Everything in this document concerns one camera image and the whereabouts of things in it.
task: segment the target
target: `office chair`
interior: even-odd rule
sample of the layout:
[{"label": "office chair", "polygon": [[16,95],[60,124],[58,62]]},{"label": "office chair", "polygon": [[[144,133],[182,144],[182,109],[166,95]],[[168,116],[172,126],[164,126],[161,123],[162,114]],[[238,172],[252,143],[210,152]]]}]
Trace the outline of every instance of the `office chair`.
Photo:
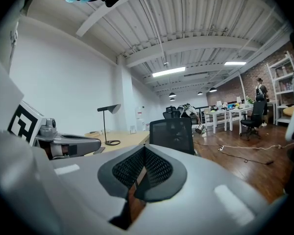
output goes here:
[{"label": "office chair", "polygon": [[171,118],[150,123],[149,143],[194,155],[192,122],[189,118]]},{"label": "office chair", "polygon": [[166,112],[172,112],[172,111],[176,111],[176,107],[170,106],[166,108]]},{"label": "office chair", "polygon": [[258,128],[262,123],[262,115],[265,108],[265,101],[254,102],[253,112],[251,114],[251,119],[241,120],[241,124],[247,126],[247,131],[240,133],[240,136],[243,134],[247,135],[247,141],[249,140],[250,135],[256,135],[259,139],[261,138],[255,128]]},{"label": "office chair", "polygon": [[181,112],[180,111],[163,112],[162,115],[165,119],[179,118],[181,116]]}]

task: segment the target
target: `shelf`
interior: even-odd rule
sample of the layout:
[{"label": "shelf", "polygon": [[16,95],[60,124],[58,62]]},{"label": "shelf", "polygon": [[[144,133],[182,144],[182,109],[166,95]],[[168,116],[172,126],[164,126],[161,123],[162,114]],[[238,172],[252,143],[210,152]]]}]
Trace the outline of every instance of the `shelf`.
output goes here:
[{"label": "shelf", "polygon": [[283,92],[277,92],[276,94],[277,95],[280,95],[280,94],[291,93],[291,92],[293,92],[293,90],[288,90],[288,91],[283,91]]},{"label": "shelf", "polygon": [[273,64],[273,65],[270,65],[269,68],[278,68],[281,66],[281,64],[285,63],[286,61],[290,62],[290,59],[288,56],[286,56],[285,58],[283,58],[282,60],[280,60],[279,62]]},{"label": "shelf", "polygon": [[283,79],[289,78],[289,77],[291,77],[291,76],[293,76],[293,73],[289,73],[289,74],[287,74],[287,75],[284,75],[284,76],[278,77],[278,78],[275,79],[275,81],[280,81],[280,80],[283,80]]},{"label": "shelf", "polygon": [[290,123],[291,118],[290,117],[281,117],[277,121],[280,123]]}]

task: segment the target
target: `pipe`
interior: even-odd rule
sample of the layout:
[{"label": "pipe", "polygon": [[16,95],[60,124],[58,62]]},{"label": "pipe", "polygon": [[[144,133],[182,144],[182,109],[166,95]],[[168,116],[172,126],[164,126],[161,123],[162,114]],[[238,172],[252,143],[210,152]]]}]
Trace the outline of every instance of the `pipe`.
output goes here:
[{"label": "pipe", "polygon": [[155,21],[155,18],[153,17],[153,13],[150,9],[150,6],[149,6],[149,3],[147,2],[147,0],[144,0],[145,4],[146,4],[146,7],[147,7],[147,10],[151,16],[151,20],[152,20],[152,23],[153,25],[155,26],[155,29],[156,29],[156,33],[157,33],[157,36],[158,36],[158,39],[159,39],[159,43],[160,43],[160,47],[161,47],[161,51],[163,53],[163,58],[164,58],[164,64],[167,62],[166,60],[166,54],[165,54],[165,51],[163,50],[163,46],[162,46],[162,41],[161,41],[161,37],[160,37],[160,34],[159,34],[159,30],[158,30],[158,26],[156,24],[156,21]]},{"label": "pipe", "polygon": [[252,37],[238,50],[237,54],[239,54],[249,43],[250,41],[258,34],[258,32],[261,30],[261,28],[265,25],[265,23],[268,21],[268,19],[271,17],[272,13],[274,12],[274,9],[276,7],[276,4],[274,5],[274,7],[271,9],[271,11],[269,12],[268,16],[266,17],[266,19],[263,21],[263,23],[259,26],[259,28],[256,30],[256,32],[254,33],[254,35],[252,35]]},{"label": "pipe", "polygon": [[[263,49],[267,49],[270,46],[272,46],[274,44],[274,42],[279,39],[279,37],[281,35],[284,34],[284,32],[286,32],[289,29],[290,25],[289,22],[285,22],[280,29],[273,35],[270,37],[270,39],[264,43],[256,52],[254,52],[249,58],[248,58],[248,62],[250,62],[251,60],[253,60],[254,58],[256,58],[258,55],[260,55],[261,51],[263,51]],[[230,72],[230,75],[234,74],[235,72],[238,72],[243,66],[237,68],[236,70],[232,70]]]},{"label": "pipe", "polygon": [[241,87],[242,87],[242,90],[243,90],[243,96],[244,96],[244,100],[246,101],[246,95],[245,95],[245,88],[244,88],[244,84],[243,84],[243,80],[242,80],[242,77],[241,77],[241,74],[239,72],[238,73],[238,76],[240,78],[240,82],[241,82]]}]

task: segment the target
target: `wooden floor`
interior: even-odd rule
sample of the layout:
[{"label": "wooden floor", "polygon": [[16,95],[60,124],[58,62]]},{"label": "wooden floor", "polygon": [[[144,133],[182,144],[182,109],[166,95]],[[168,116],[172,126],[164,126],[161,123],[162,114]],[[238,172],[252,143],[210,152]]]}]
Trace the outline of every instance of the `wooden floor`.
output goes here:
[{"label": "wooden floor", "polygon": [[283,149],[276,147],[270,150],[261,149],[240,149],[225,147],[223,152],[244,157],[248,160],[256,160],[267,162],[273,160],[270,165],[253,163],[251,161],[245,163],[244,159],[230,157],[218,151],[218,147],[209,145],[229,145],[240,147],[263,147],[267,148],[272,145],[285,146],[286,127],[268,124],[266,127],[259,129],[261,139],[252,136],[249,141],[246,137],[239,136],[238,122],[233,124],[233,131],[224,131],[224,125],[219,125],[216,134],[213,134],[212,128],[208,128],[206,137],[194,133],[194,147],[203,158],[212,160],[242,180],[248,182],[255,187],[270,203],[283,194],[284,185],[287,183],[293,162],[287,157],[287,150],[292,148],[290,145]]}]

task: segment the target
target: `brick wall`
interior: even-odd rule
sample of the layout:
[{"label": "brick wall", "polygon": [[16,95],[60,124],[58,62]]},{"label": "brick wall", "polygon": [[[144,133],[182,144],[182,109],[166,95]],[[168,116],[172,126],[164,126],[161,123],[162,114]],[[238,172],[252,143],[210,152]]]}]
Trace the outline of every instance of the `brick wall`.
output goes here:
[{"label": "brick wall", "polygon": [[249,70],[241,74],[246,96],[252,98],[255,97],[257,78],[260,77],[263,80],[263,85],[265,85],[268,90],[269,99],[274,100],[272,81],[266,63],[272,65],[278,62],[279,60],[285,57],[284,53],[286,51],[288,51],[294,58],[292,44],[288,42],[285,45],[283,45],[280,49],[278,49],[276,52],[274,52],[272,55],[267,57],[265,60],[263,60],[262,62],[258,63],[254,67],[250,68]]},{"label": "brick wall", "polygon": [[[245,94],[251,98],[255,98],[255,88],[257,86],[257,78],[260,77],[263,80],[263,84],[268,90],[268,96],[270,100],[274,100],[274,91],[272,81],[267,68],[266,63],[272,65],[277,61],[285,57],[284,53],[288,51],[294,58],[294,51],[290,42],[283,45],[280,49],[274,52],[272,55],[258,63],[254,67],[250,68],[243,74],[242,81],[244,84]],[[227,83],[219,86],[214,93],[207,93],[208,105],[215,105],[218,100],[222,102],[236,101],[236,97],[240,96],[243,99],[243,90],[239,77],[235,77]],[[287,98],[286,101],[292,102],[291,98]]]},{"label": "brick wall", "polygon": [[216,92],[207,93],[208,105],[215,105],[217,101],[232,102],[236,101],[236,97],[240,96],[244,99],[243,90],[239,77],[235,77],[225,84],[222,84],[217,88]]}]

